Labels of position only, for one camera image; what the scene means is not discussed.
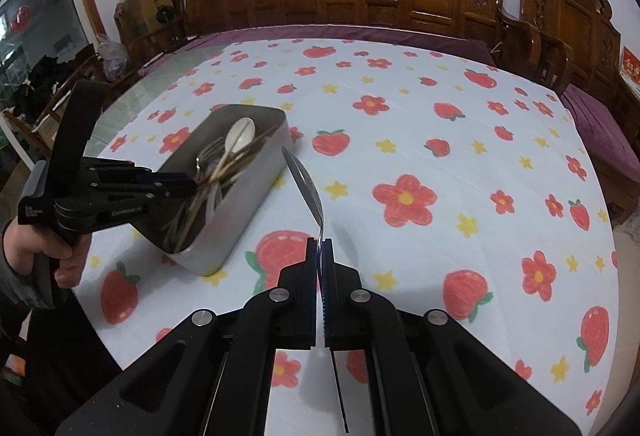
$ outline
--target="silver bolt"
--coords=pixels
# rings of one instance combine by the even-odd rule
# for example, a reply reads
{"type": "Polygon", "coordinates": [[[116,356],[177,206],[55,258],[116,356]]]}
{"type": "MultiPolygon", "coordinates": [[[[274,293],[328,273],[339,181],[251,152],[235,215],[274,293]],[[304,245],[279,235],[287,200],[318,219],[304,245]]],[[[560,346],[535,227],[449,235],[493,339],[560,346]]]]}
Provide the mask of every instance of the silver bolt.
{"type": "Polygon", "coordinates": [[[213,320],[213,315],[210,311],[198,310],[191,316],[191,322],[196,326],[206,326],[213,320]]]}
{"type": "Polygon", "coordinates": [[[285,288],[274,288],[269,292],[269,299],[274,302],[283,302],[289,298],[289,290],[285,288]]]}
{"type": "Polygon", "coordinates": [[[351,300],[354,302],[369,302],[371,294],[367,290],[353,290],[351,292],[351,300]]]}
{"type": "Polygon", "coordinates": [[[449,317],[442,310],[432,310],[427,313],[427,320],[436,326],[443,326],[449,320],[449,317]]]}

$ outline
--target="clear plastic bag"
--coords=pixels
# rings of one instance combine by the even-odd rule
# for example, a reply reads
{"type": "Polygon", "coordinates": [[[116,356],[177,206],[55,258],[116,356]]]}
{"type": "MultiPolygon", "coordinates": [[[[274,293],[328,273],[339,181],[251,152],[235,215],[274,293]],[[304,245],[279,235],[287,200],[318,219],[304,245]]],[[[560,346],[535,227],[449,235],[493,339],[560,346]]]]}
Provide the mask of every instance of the clear plastic bag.
{"type": "Polygon", "coordinates": [[[124,44],[112,41],[106,35],[98,34],[98,55],[102,58],[104,76],[115,82],[129,70],[129,52],[124,44]]]}

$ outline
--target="purple seat cover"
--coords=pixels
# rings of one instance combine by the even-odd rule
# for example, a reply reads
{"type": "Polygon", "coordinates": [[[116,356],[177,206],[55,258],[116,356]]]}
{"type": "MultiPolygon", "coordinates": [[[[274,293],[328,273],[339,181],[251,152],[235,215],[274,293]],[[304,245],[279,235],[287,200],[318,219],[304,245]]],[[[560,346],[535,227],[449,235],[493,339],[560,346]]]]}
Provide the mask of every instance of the purple seat cover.
{"type": "MultiPolygon", "coordinates": [[[[445,37],[443,35],[395,28],[348,26],[341,24],[292,24],[223,31],[199,37],[180,48],[176,53],[193,50],[194,48],[223,46],[234,42],[280,39],[346,39],[383,42],[438,51],[495,67],[495,62],[489,53],[489,48],[484,42],[479,40],[457,39],[455,37],[445,37]]],[[[151,66],[142,68],[138,73],[140,76],[151,73],[171,58],[171,55],[172,54],[164,55],[151,64],[151,66]]]]}
{"type": "Polygon", "coordinates": [[[603,103],[569,84],[560,97],[589,154],[640,183],[640,161],[603,103]]]}

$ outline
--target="human hand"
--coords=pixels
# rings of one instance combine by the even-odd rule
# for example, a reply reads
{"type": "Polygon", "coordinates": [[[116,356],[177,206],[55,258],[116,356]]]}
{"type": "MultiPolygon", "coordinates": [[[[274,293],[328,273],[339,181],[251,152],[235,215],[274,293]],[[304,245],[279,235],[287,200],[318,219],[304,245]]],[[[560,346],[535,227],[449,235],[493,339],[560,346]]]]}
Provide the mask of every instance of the human hand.
{"type": "Polygon", "coordinates": [[[80,236],[74,246],[69,246],[49,228],[19,225],[14,219],[4,232],[2,244],[7,263],[17,273],[29,275],[34,255],[42,252],[60,260],[60,268],[54,273],[58,286],[74,288],[82,277],[91,235],[80,236]]]}

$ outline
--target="floral tablecloth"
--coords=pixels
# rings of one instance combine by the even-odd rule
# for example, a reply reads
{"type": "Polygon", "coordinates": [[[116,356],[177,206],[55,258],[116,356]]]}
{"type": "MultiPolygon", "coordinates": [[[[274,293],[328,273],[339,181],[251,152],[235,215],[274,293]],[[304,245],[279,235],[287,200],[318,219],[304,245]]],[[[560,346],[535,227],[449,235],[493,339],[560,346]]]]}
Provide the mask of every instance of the floral tablecloth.
{"type": "MultiPolygon", "coordinates": [[[[553,93],[426,50],[247,42],[167,87],[102,155],[157,169],[230,103],[287,112],[336,260],[366,288],[411,312],[445,308],[587,434],[612,365],[616,256],[593,167],[553,93]]],[[[217,273],[191,275],[126,225],[95,234],[78,298],[125,367],[194,310],[234,310],[274,286],[317,233],[283,174],[217,273]]],[[[322,346],[278,351],[266,434],[342,433],[322,346]]],[[[350,429],[372,434],[362,354],[338,366],[350,429]]]]}

